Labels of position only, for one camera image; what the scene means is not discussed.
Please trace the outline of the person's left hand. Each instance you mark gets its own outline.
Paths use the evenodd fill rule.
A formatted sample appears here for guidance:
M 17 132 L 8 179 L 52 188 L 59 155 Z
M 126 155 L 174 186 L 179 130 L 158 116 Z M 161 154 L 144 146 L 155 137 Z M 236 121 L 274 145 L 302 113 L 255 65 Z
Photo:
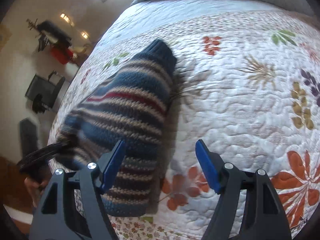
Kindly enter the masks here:
M 49 171 L 43 178 L 43 180 L 38 183 L 37 181 L 33 180 L 33 178 L 27 176 L 24 180 L 25 187 L 28 193 L 31 196 L 33 201 L 33 207 L 37 207 L 40 199 L 44 193 L 45 188 L 47 187 L 50 179 L 52 177 L 51 172 Z

